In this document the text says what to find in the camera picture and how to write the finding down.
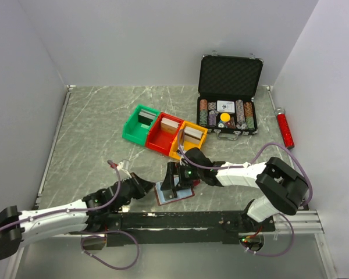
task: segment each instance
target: yellow bin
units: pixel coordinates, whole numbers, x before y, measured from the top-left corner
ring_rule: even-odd
[[[181,125],[180,130],[185,129],[185,127],[191,127],[193,129],[196,129],[196,130],[199,130],[199,131],[203,132],[203,136],[202,136],[199,144],[195,144],[195,143],[190,142],[190,141],[184,141],[184,149],[185,149],[185,151],[187,151],[187,150],[189,150],[191,148],[194,148],[194,147],[197,147],[197,148],[201,149],[201,147],[203,145],[203,142],[207,138],[208,129],[205,128],[205,127],[201,127],[199,125],[196,125],[196,124],[194,124],[192,122],[189,122],[189,121],[184,121],[182,123],[182,125]],[[177,153],[177,150],[178,150],[178,144],[177,144],[177,136],[176,136],[176,138],[174,139],[173,144],[172,144],[172,146],[170,148],[170,152],[169,152],[168,156],[171,157],[171,158],[180,160],[181,157]]]

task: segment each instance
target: marble floor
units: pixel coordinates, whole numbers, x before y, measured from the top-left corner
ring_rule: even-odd
[[[161,181],[170,158],[122,138],[123,125],[141,103],[179,118],[195,122],[197,86],[76,87],[70,94],[44,184],[40,208],[63,205],[91,192],[111,186],[116,177],[108,159],[131,161],[131,171],[150,181]],[[267,142],[283,143],[266,88],[255,96],[258,134],[221,141],[208,135],[202,151],[211,160],[244,163]],[[289,162],[277,147],[268,147],[257,162],[271,156]],[[259,189],[243,186],[196,186],[195,196],[158,206],[151,191],[125,208],[131,212],[242,210],[262,195]]]

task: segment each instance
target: white wall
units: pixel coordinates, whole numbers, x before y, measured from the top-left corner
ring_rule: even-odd
[[[340,278],[349,278],[349,0],[320,0],[273,90],[314,185]]]
[[[272,85],[318,0],[19,0],[66,84],[197,84],[201,55],[265,61]]]
[[[65,97],[17,0],[0,0],[0,211],[35,200]],[[0,278],[7,261],[0,262]]]

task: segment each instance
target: black case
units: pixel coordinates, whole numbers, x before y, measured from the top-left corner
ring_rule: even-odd
[[[257,133],[256,110],[253,97],[255,96],[258,81],[261,75],[263,60],[254,57],[234,57],[219,55],[204,55],[200,68],[199,97],[197,100],[197,124],[199,125],[200,100],[207,102],[242,100],[251,102],[254,114],[255,130],[241,130],[238,128],[211,128],[209,132],[218,134],[253,135]]]

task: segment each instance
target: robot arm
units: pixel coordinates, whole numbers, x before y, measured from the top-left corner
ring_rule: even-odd
[[[180,163],[169,162],[161,190],[171,190],[176,196],[176,191],[193,187],[194,181],[199,179],[210,186],[244,185],[259,188],[264,196],[252,200],[241,214],[246,229],[259,227],[261,222],[279,212],[294,215],[308,190],[302,175],[279,158],[272,157],[266,163],[249,166],[211,162],[198,148],[187,151],[186,156],[199,166],[209,169],[194,167],[185,160]],[[118,183],[115,183],[107,189],[56,208],[18,212],[16,206],[11,206],[0,212],[0,260],[11,256],[21,247],[53,235],[104,231],[111,213],[118,213],[132,198],[145,197],[155,185],[134,173],[122,170],[128,177],[121,182],[117,195]],[[174,176],[179,176],[176,185]]]
[[[155,183],[130,173],[129,177],[121,182],[115,200],[109,206],[98,210],[93,209],[105,205],[113,198],[117,192],[117,183],[83,199],[55,208],[18,212],[16,206],[10,206],[0,212],[0,228],[13,222],[17,224],[0,231],[0,260],[12,256],[19,248],[54,235],[104,231],[105,219],[109,214],[118,212],[123,205],[128,205],[132,198],[143,198],[154,185]]]
[[[295,215],[308,190],[304,177],[276,157],[253,165],[211,162],[198,148],[187,151],[186,157],[195,164],[215,169],[194,167],[185,159],[181,163],[169,162],[161,190],[171,189],[175,192],[189,188],[191,181],[196,179],[211,186],[243,185],[259,188],[264,196],[250,202],[245,209],[247,216],[257,223],[276,213]],[[173,182],[174,175],[179,176],[177,185]]]

